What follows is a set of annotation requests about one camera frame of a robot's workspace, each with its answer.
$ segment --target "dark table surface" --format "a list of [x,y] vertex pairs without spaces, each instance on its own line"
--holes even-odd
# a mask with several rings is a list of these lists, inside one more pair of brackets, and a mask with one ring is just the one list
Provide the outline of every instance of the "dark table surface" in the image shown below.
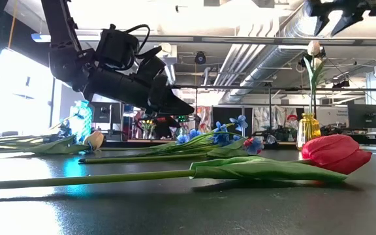
[[[294,150],[266,150],[295,160]],[[190,161],[0,159],[0,180],[188,169]],[[376,155],[341,185],[169,180],[0,190],[0,234],[375,234]]]

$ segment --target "yellow vase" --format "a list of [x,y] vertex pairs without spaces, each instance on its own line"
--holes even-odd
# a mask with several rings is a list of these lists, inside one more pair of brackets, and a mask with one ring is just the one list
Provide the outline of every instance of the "yellow vase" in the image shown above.
[[297,149],[301,151],[308,141],[320,137],[319,121],[314,118],[314,114],[302,114],[297,133]]

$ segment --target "blue glass vase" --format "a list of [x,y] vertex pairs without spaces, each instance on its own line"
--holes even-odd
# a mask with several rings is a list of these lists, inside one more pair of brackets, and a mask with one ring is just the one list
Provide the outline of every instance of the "blue glass vase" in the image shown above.
[[85,138],[91,134],[92,111],[88,101],[75,101],[75,106],[70,108],[70,129],[74,134],[77,144],[83,144]]

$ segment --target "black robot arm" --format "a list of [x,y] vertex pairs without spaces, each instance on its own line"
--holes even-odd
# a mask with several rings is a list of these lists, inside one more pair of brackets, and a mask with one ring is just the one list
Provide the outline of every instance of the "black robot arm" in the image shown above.
[[[161,74],[165,64],[155,56],[161,47],[139,54],[138,39],[128,34],[132,29],[119,31],[110,25],[102,31],[97,50],[83,50],[67,0],[42,0],[42,5],[51,36],[50,70],[57,79],[89,101],[99,94],[145,108],[147,114],[193,113],[194,108],[166,86],[167,77]],[[130,69],[136,58],[142,60],[136,73],[120,72]]]

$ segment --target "red tulip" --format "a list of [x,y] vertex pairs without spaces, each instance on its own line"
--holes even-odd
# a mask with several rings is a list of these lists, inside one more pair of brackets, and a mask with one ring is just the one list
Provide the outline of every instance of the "red tulip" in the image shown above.
[[359,149],[358,142],[350,136],[335,134],[307,142],[302,148],[303,159],[327,170],[350,174],[369,162],[372,153]]

